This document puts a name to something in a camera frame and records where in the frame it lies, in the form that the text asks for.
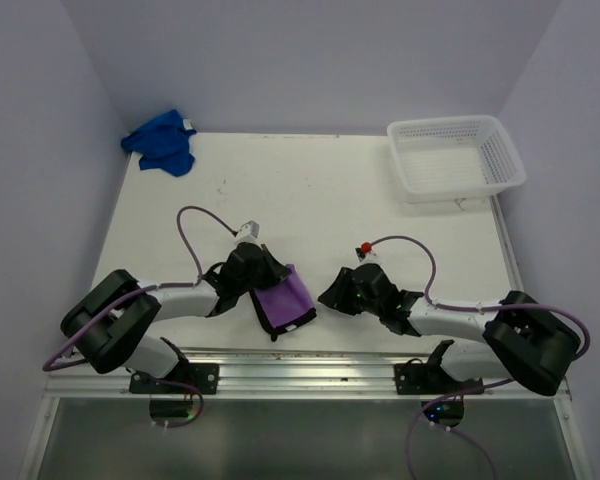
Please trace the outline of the black purple microfiber towel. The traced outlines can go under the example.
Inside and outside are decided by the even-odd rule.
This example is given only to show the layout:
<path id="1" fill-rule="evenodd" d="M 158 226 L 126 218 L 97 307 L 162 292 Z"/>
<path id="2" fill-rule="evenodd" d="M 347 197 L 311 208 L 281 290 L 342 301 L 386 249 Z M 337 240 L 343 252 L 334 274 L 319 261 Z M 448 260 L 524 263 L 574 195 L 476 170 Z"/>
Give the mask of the black purple microfiber towel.
<path id="1" fill-rule="evenodd" d="M 314 301 L 293 264 L 287 264 L 290 275 L 269 289 L 249 292 L 261 328 L 272 342 L 317 317 Z"/>

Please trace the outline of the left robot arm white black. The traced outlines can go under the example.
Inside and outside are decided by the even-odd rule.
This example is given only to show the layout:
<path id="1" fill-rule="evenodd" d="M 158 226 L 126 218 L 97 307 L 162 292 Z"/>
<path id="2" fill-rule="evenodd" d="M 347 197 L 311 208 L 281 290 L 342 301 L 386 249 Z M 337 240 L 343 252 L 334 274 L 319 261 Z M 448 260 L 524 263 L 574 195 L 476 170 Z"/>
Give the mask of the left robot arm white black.
<path id="1" fill-rule="evenodd" d="M 220 316 L 244 294 L 276 287 L 291 274 L 266 246 L 249 242 L 238 244 L 195 283 L 142 286 L 118 269 L 65 315 L 60 324 L 67 338 L 64 348 L 77 348 L 97 373 L 109 373 L 128 363 L 153 323 Z"/>

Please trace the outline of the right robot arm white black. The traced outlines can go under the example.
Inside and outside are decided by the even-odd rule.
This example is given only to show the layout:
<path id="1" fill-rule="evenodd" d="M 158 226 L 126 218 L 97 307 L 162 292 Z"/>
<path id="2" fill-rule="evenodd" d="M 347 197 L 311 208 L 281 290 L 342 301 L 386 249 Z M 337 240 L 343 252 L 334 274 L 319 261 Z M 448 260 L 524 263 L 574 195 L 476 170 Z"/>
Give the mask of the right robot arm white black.
<path id="1" fill-rule="evenodd" d="M 407 393 L 482 391 L 484 380 L 497 379 L 552 396 L 588 346 L 520 291 L 494 305 L 445 308 L 422 292 L 398 288 L 373 263 L 342 268 L 318 300 L 345 315 L 374 315 L 396 335 L 441 337 L 426 362 L 399 368 L 409 384 Z"/>

